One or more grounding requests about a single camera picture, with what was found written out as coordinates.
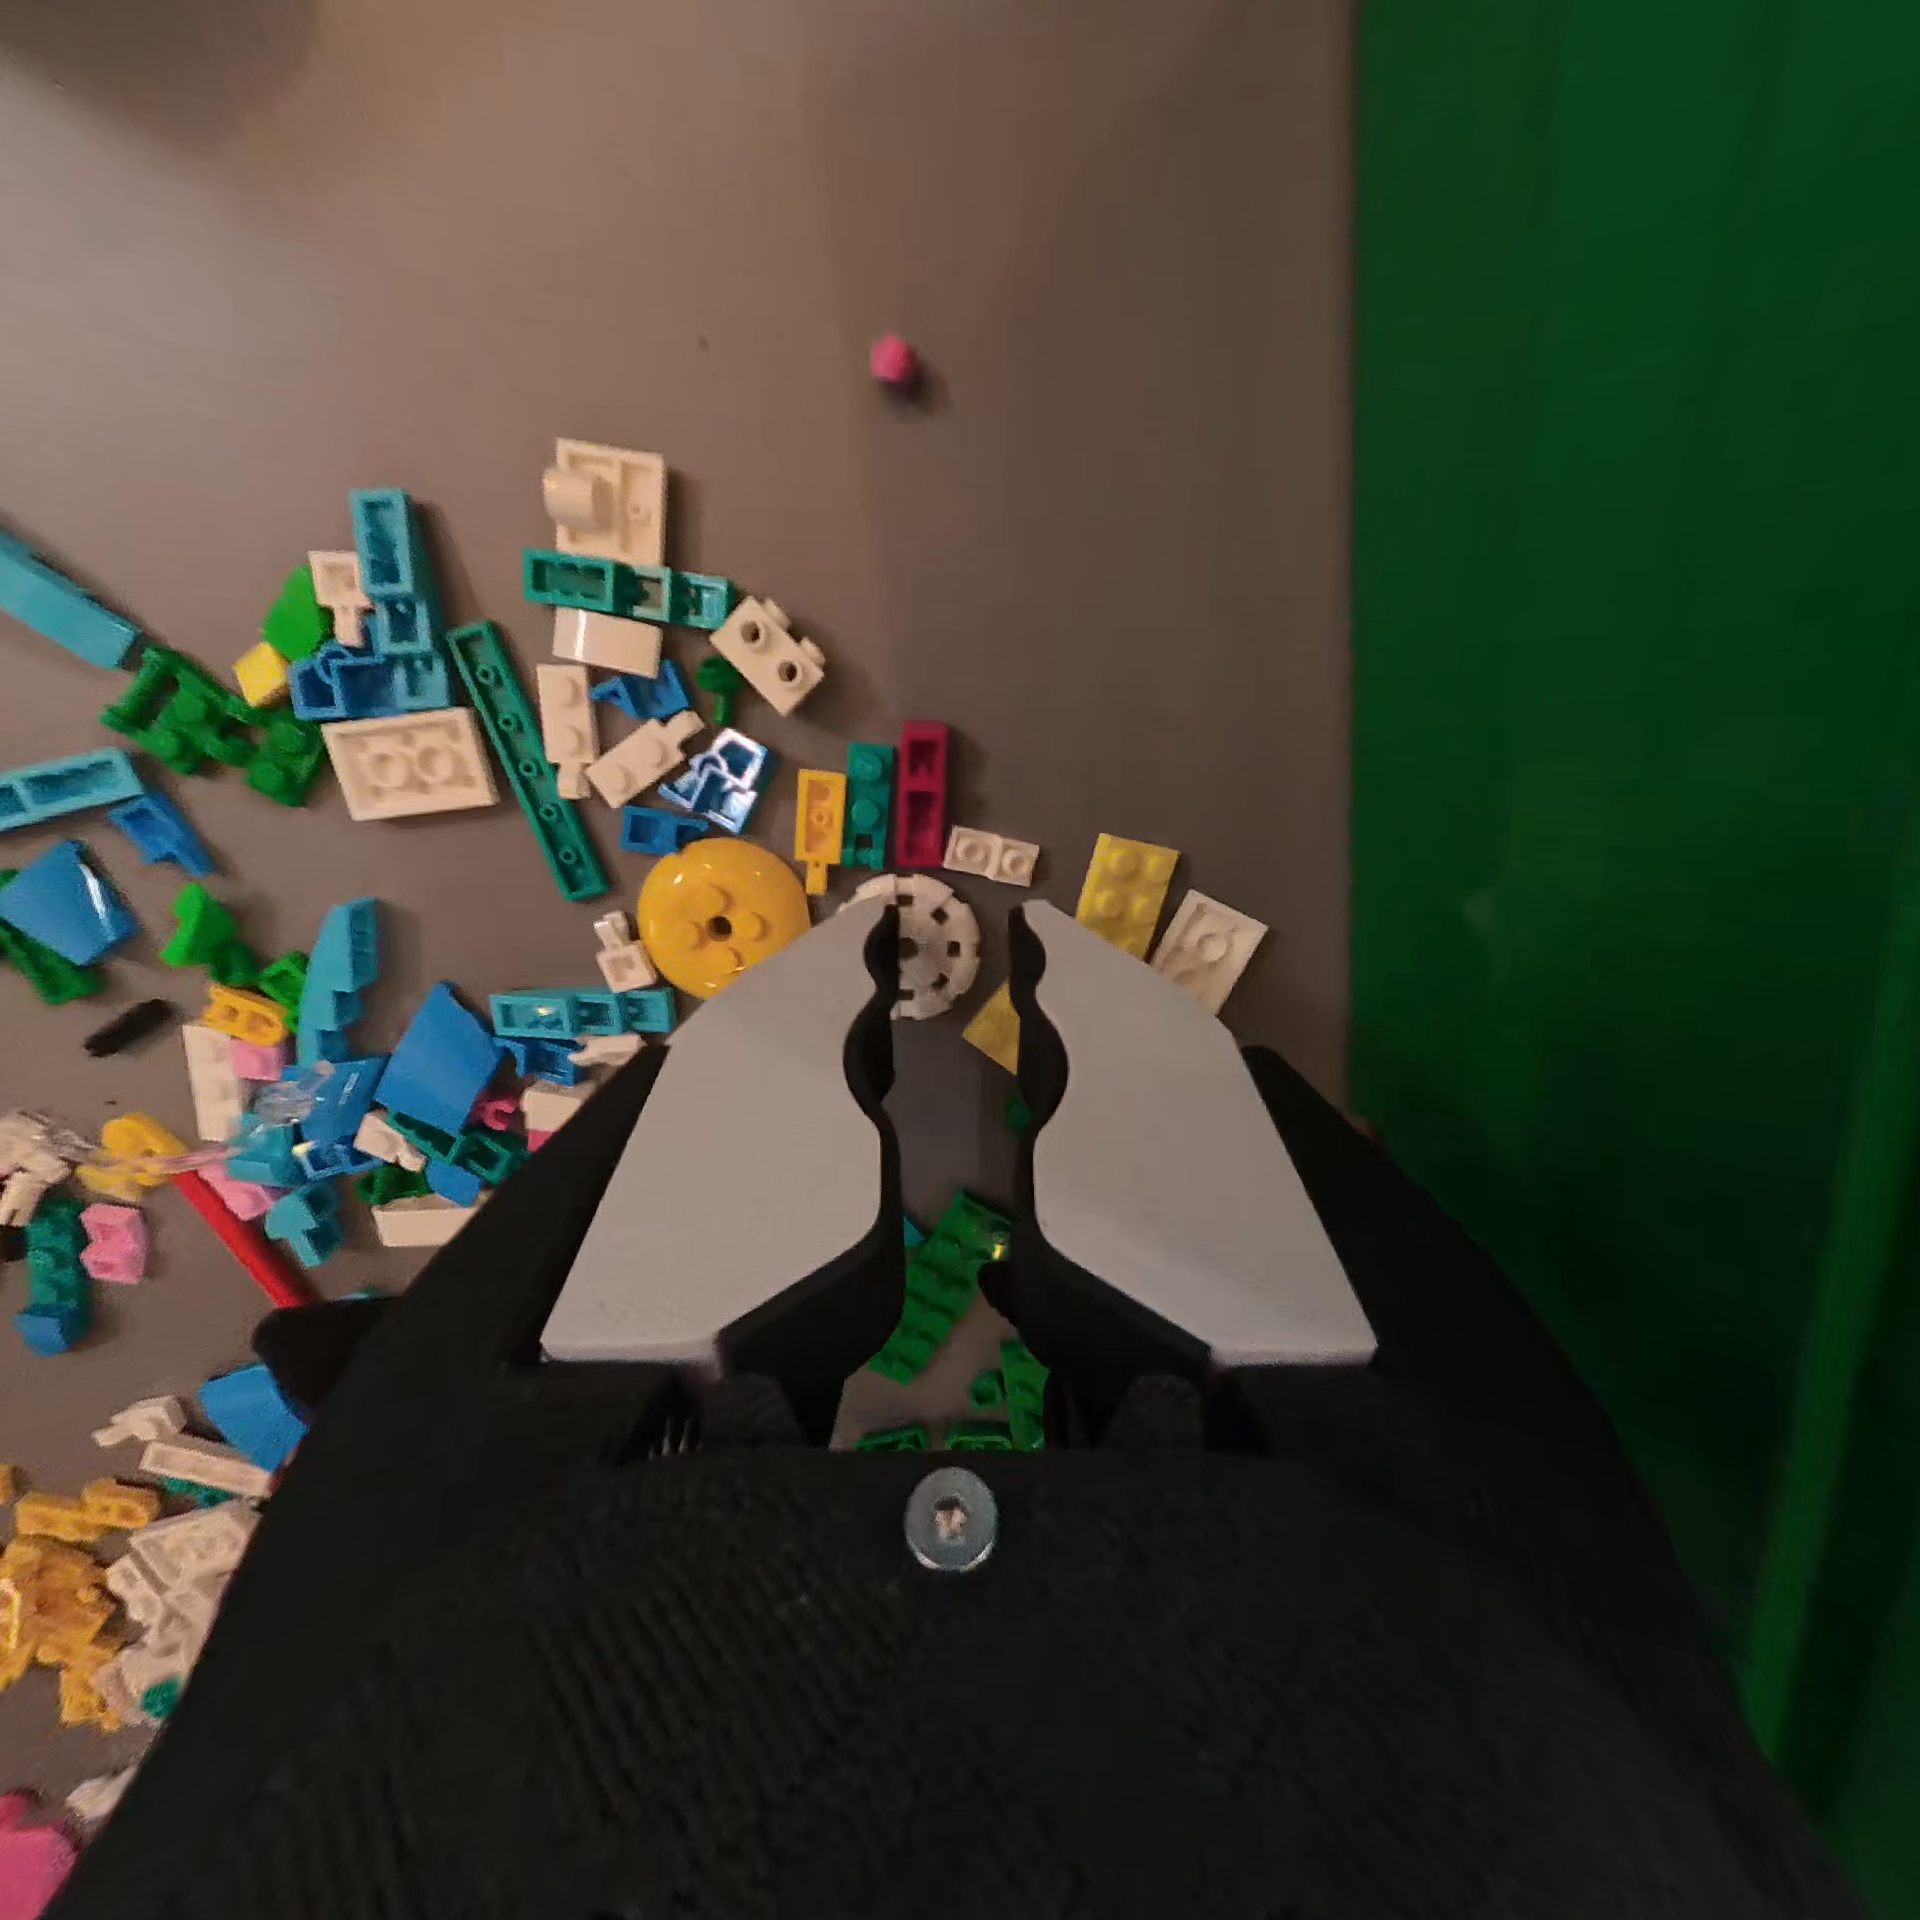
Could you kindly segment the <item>yellow long brick plate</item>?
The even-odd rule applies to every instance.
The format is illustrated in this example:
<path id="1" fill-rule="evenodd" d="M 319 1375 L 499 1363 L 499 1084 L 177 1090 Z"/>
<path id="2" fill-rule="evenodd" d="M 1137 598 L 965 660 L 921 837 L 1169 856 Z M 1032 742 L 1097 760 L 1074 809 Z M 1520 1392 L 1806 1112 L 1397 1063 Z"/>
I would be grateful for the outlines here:
<path id="1" fill-rule="evenodd" d="M 1102 832 L 1074 902 L 1074 921 L 1110 945 L 1146 961 L 1155 939 L 1181 847 Z M 1022 1021 L 1003 980 L 966 1021 L 965 1039 L 1003 1071 L 1017 1071 Z"/>

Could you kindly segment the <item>pile of green toy bricks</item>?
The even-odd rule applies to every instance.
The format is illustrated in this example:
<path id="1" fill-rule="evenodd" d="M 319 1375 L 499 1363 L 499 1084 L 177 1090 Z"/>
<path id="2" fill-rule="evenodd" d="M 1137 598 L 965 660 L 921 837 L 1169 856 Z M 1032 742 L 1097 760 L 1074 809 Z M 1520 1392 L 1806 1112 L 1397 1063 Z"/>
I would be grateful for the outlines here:
<path id="1" fill-rule="evenodd" d="M 985 1274 L 1011 1258 L 1011 1216 L 987 1196 L 962 1186 L 930 1229 L 904 1218 L 904 1306 L 889 1336 L 866 1356 L 866 1375 L 917 1383 L 947 1349 L 977 1299 Z M 966 1412 L 943 1436 L 895 1422 L 855 1439 L 855 1451 L 1044 1451 L 1053 1372 L 1013 1331 L 966 1379 Z"/>

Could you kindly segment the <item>green storage bin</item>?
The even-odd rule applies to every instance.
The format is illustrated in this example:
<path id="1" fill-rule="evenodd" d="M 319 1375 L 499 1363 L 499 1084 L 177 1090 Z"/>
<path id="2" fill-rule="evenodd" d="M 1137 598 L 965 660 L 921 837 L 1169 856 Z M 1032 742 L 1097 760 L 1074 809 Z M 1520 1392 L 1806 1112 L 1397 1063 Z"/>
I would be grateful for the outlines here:
<path id="1" fill-rule="evenodd" d="M 1916 4 L 1359 9 L 1350 1090 L 1916 1917 Z"/>

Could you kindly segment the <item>pile of magenta toy bricks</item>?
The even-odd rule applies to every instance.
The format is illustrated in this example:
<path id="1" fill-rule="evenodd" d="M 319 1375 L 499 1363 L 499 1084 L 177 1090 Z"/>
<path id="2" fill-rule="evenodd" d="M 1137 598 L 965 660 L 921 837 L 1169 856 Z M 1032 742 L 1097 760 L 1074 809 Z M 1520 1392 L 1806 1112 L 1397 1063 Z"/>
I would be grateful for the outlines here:
<path id="1" fill-rule="evenodd" d="M 62 1818 L 44 1818 L 39 1796 L 5 1792 L 5 1917 L 44 1917 L 62 1895 L 81 1843 Z"/>

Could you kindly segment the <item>pile of white toy bricks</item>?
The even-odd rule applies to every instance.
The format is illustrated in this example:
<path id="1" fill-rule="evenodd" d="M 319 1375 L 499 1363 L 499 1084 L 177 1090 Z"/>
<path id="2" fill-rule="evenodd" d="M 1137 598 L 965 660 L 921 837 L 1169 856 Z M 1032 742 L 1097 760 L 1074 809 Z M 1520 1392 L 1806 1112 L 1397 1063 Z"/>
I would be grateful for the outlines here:
<path id="1" fill-rule="evenodd" d="M 81 1487 L 93 1543 L 108 1546 L 102 1584 L 118 1633 L 93 1689 L 116 1730 L 151 1746 L 179 1713 L 278 1476 L 168 1394 L 111 1415 L 95 1443 L 126 1467 Z"/>

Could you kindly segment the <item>pile of mixed toy bricks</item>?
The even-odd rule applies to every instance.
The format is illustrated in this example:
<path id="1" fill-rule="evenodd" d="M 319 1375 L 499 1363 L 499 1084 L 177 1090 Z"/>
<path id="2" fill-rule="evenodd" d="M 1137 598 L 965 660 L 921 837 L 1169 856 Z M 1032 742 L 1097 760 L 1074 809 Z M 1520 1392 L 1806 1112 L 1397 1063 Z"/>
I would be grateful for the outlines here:
<path id="1" fill-rule="evenodd" d="M 899 911 L 899 1021 L 952 1012 L 975 986 L 981 929 L 943 880 L 1027 885 L 1041 847 L 947 823 L 952 732 L 912 719 L 895 743 L 854 742 L 846 768 L 800 768 L 797 870 L 751 837 L 771 779 L 765 742 L 730 727 L 743 689 L 797 714 L 825 655 L 782 607 L 666 559 L 666 466 L 653 451 L 559 439 L 543 470 L 547 544 L 524 554 L 526 598 L 556 620 L 536 701 L 505 632 L 448 625 L 419 505 L 352 492 L 352 547 L 314 547 L 271 607 L 232 681 L 144 637 L 32 544 L 5 534 L 5 617 L 78 660 L 118 670 L 102 710 L 118 748 L 5 768 L 5 832 L 102 811 L 149 861 L 177 864 L 159 964 L 204 972 L 179 1025 L 195 1138 L 130 1114 L 76 1136 L 5 1114 L 5 1231 L 25 1235 L 13 1313 L 39 1356 L 70 1354 L 102 1282 L 144 1280 L 142 1196 L 187 1182 L 241 1269 L 301 1306 L 288 1258 L 337 1256 L 337 1200 L 356 1178 L 381 1244 L 433 1245 L 411 1218 L 462 1225 L 569 1119 L 598 1063 L 671 1036 L 802 931 L 835 873 L 849 902 Z M 260 955 L 206 889 L 215 857 L 159 768 L 215 764 L 304 806 L 332 768 L 356 825 L 493 809 L 510 790 L 566 902 L 612 902 L 583 806 L 620 814 L 620 846 L 653 857 L 637 908 L 592 921 L 600 980 L 493 994 L 426 991 L 391 1048 L 354 1026 L 381 978 L 381 905 L 326 908 L 314 945 Z"/>

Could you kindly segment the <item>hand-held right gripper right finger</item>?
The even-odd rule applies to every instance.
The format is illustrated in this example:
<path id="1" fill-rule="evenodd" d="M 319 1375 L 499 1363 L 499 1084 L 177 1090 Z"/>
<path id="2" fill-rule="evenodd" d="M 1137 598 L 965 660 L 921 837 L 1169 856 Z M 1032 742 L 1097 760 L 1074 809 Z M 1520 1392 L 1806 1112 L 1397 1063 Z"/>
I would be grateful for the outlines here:
<path id="1" fill-rule="evenodd" d="M 1008 1285 L 1041 1360 L 1067 1387 L 1365 1366 L 1379 1333 L 1229 1026 L 1053 902 L 1008 939 Z"/>

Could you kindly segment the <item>pile of yellow toy bricks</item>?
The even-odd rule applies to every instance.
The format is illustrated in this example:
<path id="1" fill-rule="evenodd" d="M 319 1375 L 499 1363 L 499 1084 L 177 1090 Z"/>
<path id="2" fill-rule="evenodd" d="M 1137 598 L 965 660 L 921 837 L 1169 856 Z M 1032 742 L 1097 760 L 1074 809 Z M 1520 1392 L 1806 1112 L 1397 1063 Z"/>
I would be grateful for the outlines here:
<path id="1" fill-rule="evenodd" d="M 62 1723 L 102 1733 L 130 1723 L 133 1706 L 102 1680 L 126 1637 L 95 1550 L 159 1516 L 162 1491 L 122 1478 L 95 1478 L 78 1494 L 22 1491 L 5 1505 L 5 1689 L 44 1666 L 58 1677 Z"/>

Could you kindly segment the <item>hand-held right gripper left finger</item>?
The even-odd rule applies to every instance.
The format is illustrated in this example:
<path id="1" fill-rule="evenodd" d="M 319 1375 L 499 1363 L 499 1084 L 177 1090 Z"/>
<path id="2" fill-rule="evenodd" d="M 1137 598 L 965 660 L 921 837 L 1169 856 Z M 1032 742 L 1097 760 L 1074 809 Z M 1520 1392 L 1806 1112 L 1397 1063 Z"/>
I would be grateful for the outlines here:
<path id="1" fill-rule="evenodd" d="M 543 1324 L 550 1363 L 840 1404 L 904 1311 L 895 995 L 899 911 L 849 902 L 681 1026 Z"/>

